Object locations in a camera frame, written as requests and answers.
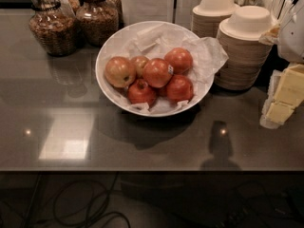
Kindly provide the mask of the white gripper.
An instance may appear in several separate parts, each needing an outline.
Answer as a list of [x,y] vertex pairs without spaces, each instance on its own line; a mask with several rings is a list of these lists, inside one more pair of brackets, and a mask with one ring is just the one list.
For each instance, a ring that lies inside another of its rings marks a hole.
[[293,115],[304,101],[304,65],[290,63],[282,72],[275,70],[271,76],[268,98],[262,107],[259,123],[277,129]]

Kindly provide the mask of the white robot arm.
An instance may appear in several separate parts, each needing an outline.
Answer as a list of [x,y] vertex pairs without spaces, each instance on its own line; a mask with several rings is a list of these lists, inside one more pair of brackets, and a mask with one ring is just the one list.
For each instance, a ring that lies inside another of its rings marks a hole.
[[304,0],[298,0],[283,18],[276,39],[278,56],[289,62],[275,70],[268,87],[259,123],[277,129],[304,101]]

